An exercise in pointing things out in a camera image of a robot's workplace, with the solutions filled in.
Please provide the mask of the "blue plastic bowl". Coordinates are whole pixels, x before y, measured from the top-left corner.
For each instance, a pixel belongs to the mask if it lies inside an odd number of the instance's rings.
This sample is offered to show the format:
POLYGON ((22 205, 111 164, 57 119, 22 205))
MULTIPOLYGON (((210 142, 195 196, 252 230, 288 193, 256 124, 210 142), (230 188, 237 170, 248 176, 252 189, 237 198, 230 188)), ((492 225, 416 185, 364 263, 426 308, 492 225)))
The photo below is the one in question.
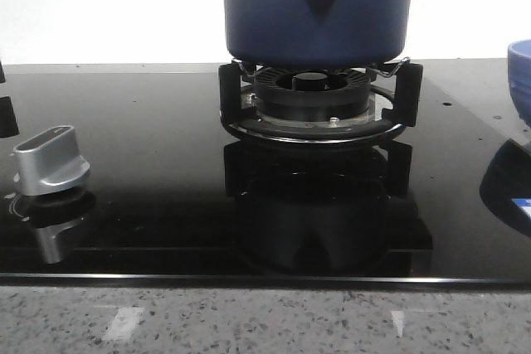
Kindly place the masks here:
POLYGON ((508 46, 509 93, 519 117, 530 125, 530 40, 516 41, 508 46))

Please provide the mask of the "blue cooking pot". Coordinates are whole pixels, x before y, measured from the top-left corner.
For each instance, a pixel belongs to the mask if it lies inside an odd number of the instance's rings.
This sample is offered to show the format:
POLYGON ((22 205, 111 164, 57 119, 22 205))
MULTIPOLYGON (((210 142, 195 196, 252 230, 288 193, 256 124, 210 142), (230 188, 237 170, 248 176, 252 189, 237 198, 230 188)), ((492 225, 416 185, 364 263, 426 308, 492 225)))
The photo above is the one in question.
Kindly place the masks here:
POLYGON ((405 46, 411 0, 223 0, 226 43, 258 65, 344 68, 389 61, 405 46))

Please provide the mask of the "black pot support grate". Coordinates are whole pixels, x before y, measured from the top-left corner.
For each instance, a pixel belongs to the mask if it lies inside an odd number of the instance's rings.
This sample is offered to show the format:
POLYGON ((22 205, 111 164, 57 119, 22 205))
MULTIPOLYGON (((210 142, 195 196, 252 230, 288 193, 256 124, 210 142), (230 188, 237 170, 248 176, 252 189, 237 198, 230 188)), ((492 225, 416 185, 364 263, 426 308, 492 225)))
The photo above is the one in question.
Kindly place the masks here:
POLYGON ((370 79, 368 109, 348 119, 295 121, 263 114, 257 107, 254 80, 273 66, 234 60, 218 69, 220 118, 223 128, 240 140, 286 146, 341 146, 394 138, 417 121, 423 67, 404 58, 399 62, 360 69, 281 68, 288 70, 353 69, 370 79))

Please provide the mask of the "black glass cooktop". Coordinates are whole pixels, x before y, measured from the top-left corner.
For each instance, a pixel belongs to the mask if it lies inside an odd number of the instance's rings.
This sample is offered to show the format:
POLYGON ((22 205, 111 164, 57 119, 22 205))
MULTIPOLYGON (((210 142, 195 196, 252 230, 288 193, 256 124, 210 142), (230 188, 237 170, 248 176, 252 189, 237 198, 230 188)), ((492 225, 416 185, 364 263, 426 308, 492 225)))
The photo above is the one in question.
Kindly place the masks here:
POLYGON ((360 148, 258 147, 221 126, 215 66, 9 67, 1 281, 31 285, 529 290, 530 152, 457 88, 502 61, 428 61, 417 125, 360 148), (24 196, 13 148, 62 125, 85 184, 24 196))

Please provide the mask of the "silver stove control knob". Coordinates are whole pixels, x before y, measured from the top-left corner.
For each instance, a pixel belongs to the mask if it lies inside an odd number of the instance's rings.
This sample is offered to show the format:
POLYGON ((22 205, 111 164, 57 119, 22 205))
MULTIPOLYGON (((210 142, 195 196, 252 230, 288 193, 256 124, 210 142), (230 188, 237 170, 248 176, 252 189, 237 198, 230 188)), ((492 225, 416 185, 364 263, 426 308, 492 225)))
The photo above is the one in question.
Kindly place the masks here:
POLYGON ((76 130, 55 126, 13 148, 17 173, 13 178, 24 196, 63 192, 85 184, 90 164, 80 154, 76 130))

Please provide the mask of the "black left burner grate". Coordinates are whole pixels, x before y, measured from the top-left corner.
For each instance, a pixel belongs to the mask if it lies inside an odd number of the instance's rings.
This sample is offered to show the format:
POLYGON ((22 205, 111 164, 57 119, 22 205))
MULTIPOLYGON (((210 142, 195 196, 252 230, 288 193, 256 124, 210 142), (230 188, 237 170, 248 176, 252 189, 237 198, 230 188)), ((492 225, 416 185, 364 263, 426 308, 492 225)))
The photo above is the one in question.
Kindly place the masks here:
POLYGON ((19 133, 11 97, 2 95, 0 98, 0 136, 1 138, 10 138, 19 133))

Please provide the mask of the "blue white cooktop sticker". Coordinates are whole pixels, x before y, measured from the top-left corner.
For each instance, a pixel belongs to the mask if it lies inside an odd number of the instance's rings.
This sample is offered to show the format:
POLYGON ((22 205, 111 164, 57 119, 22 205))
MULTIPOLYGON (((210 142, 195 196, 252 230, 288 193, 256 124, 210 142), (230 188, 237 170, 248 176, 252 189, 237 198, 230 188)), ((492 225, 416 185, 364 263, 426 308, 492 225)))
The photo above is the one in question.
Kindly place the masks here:
POLYGON ((531 199, 530 198, 513 198, 512 202, 531 219, 531 199))

